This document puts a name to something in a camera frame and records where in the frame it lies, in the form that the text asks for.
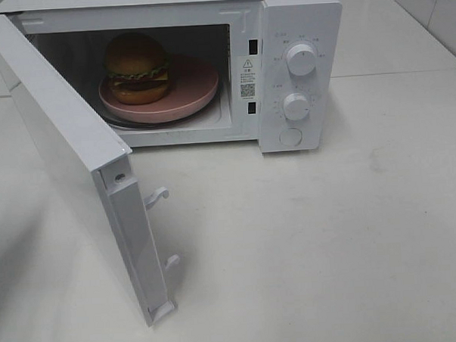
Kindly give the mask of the round white door button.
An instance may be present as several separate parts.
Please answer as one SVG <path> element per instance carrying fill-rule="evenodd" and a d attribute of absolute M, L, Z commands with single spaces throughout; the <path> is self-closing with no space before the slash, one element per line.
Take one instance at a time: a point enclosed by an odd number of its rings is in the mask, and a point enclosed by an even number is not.
<path fill-rule="evenodd" d="M 295 147 L 302 141 L 302 131 L 296 128 L 287 128 L 280 133 L 279 141 L 284 146 Z"/>

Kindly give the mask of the pink round plate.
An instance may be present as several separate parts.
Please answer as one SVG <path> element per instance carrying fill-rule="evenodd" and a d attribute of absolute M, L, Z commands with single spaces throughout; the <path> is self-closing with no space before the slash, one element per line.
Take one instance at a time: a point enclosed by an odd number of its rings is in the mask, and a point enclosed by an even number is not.
<path fill-rule="evenodd" d="M 216 68 L 202 58 L 183 54 L 172 57 L 170 89 L 158 101 L 148 104 L 123 104 L 112 94 L 108 79 L 100 81 L 99 96 L 109 110 L 130 123 L 163 124 L 182 120 L 208 105 L 219 87 Z"/>

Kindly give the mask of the white microwave door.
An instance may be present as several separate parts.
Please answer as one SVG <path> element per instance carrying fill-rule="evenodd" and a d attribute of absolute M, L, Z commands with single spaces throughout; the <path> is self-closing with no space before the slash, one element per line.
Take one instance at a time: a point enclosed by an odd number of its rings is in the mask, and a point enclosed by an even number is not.
<path fill-rule="evenodd" d="M 0 15 L 0 73 L 55 188 L 96 243 L 147 325 L 174 310 L 148 210 L 169 191 L 143 197 L 129 146 Z"/>

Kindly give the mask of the burger with lettuce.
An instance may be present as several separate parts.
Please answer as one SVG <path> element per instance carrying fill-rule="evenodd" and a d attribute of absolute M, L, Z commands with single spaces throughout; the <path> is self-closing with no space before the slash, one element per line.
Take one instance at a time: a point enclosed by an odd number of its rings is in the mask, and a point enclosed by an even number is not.
<path fill-rule="evenodd" d="M 123 104 L 149 104 L 163 98 L 170 87 L 169 65 L 163 46 L 145 34 L 123 33 L 105 49 L 108 86 Z"/>

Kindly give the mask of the glass microwave turntable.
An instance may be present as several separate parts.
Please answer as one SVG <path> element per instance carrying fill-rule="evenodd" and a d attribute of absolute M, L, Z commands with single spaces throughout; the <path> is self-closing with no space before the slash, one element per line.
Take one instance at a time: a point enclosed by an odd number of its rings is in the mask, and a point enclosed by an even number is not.
<path fill-rule="evenodd" d="M 201 126 L 211 126 L 217 124 L 221 119 L 221 101 L 220 96 L 215 96 L 211 102 L 200 109 L 198 112 L 184 117 L 180 120 L 174 120 L 165 123 L 136 123 L 119 118 L 111 114 L 108 110 L 101 115 L 101 118 L 112 127 L 126 130 L 160 130 L 160 129 L 188 129 L 199 128 Z"/>

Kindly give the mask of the lower white timer knob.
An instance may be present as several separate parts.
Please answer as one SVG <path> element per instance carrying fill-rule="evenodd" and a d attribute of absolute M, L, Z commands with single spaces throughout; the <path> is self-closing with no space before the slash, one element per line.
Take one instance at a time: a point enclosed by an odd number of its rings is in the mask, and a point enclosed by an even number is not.
<path fill-rule="evenodd" d="M 304 120 L 309 115 L 310 107 L 309 99 L 300 93 L 289 94 L 283 100 L 283 112 L 288 120 Z"/>

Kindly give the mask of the white warning label sticker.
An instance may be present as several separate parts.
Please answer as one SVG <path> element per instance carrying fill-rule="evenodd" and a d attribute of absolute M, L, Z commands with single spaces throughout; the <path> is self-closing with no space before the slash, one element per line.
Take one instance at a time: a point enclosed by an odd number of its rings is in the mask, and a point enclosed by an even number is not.
<path fill-rule="evenodd" d="M 253 100 L 258 91 L 259 67 L 256 58 L 239 56 L 237 58 L 238 94 L 244 100 Z"/>

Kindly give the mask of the white microwave oven body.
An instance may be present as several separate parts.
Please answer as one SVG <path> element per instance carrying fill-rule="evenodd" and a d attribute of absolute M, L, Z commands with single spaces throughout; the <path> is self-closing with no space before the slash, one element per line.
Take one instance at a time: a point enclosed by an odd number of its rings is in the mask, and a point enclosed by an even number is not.
<path fill-rule="evenodd" d="M 262 152 L 314 149 L 319 145 L 325 95 L 333 66 L 342 6 L 339 0 L 4 0 L 6 16 L 101 117 L 99 96 L 107 78 L 104 51 L 123 33 L 157 40 L 169 55 L 202 58 L 219 74 L 221 119 L 188 129 L 126 130 L 104 121 L 129 148 L 257 140 Z M 294 76 L 285 60 L 289 47 L 307 41 L 316 68 Z M 237 58 L 256 58 L 256 98 L 238 94 Z M 284 116 L 284 98 L 305 95 L 304 120 Z M 280 143 L 288 128 L 302 131 L 295 147 Z"/>

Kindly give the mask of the upper white power knob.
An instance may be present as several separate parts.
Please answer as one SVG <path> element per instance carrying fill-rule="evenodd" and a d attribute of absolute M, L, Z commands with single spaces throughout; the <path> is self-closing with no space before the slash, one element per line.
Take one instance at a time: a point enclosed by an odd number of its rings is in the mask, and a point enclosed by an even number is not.
<path fill-rule="evenodd" d="M 317 51 L 307 41 L 292 44 L 285 53 L 288 70 L 294 76 L 305 76 L 316 68 Z"/>

